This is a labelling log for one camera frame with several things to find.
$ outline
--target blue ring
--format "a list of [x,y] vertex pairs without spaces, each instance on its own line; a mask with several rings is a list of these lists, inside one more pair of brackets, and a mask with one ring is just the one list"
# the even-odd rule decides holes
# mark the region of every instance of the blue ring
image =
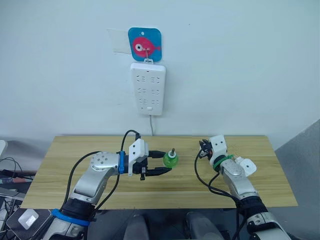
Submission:
[[78,224],[81,226],[89,226],[90,222],[89,221],[85,221],[85,220],[81,220],[81,219],[77,219],[77,218],[73,218],[73,217],[69,217],[66,215],[63,215],[59,209],[55,208],[52,210],[51,215],[57,217],[58,219],[64,220],[68,223],[72,223],[72,224]]

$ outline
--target wooden tabletop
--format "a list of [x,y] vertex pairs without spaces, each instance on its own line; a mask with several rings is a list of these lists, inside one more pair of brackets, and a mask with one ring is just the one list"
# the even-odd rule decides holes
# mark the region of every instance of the wooden tabletop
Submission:
[[[194,160],[199,151],[199,140],[203,136],[142,136],[149,144],[149,150],[168,152],[175,148],[179,163],[172,171],[149,176],[140,181],[140,175],[120,176],[120,182],[109,200],[101,209],[176,209],[176,208],[234,208],[235,204],[227,197],[212,194],[196,178]],[[266,136],[226,136],[228,153],[250,158],[257,166],[257,172],[249,176],[253,186],[267,207],[297,206],[296,199],[278,159]],[[118,152],[121,136],[57,136],[46,154],[22,208],[60,208],[63,202],[68,177],[75,162],[93,151]],[[128,136],[124,150],[134,141]],[[74,172],[72,187],[86,171],[89,157]],[[148,160],[148,167],[162,167],[162,159]],[[209,181],[216,173],[207,158],[198,161],[200,176]],[[103,199],[115,184],[116,176],[108,182]],[[213,186],[228,191],[222,176]]]

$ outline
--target green ring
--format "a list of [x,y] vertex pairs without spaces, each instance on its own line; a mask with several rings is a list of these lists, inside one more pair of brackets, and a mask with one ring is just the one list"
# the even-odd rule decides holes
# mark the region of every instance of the green ring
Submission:
[[218,167],[224,160],[232,159],[232,158],[233,158],[233,155],[225,156],[224,158],[220,159],[213,165],[213,169],[216,171],[216,167]]

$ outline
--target green bottle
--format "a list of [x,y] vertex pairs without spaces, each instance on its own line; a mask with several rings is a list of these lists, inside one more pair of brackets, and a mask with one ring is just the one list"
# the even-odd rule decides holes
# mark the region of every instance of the green bottle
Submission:
[[163,163],[167,168],[174,168],[178,161],[179,157],[174,148],[163,156]]

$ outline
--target metal hook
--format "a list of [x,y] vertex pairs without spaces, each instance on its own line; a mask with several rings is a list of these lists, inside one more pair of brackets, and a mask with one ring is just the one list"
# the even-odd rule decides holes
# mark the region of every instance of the metal hook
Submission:
[[145,49],[145,56],[146,56],[146,61],[147,61],[147,62],[149,62],[148,51],[149,51],[149,48],[146,48],[146,49]]

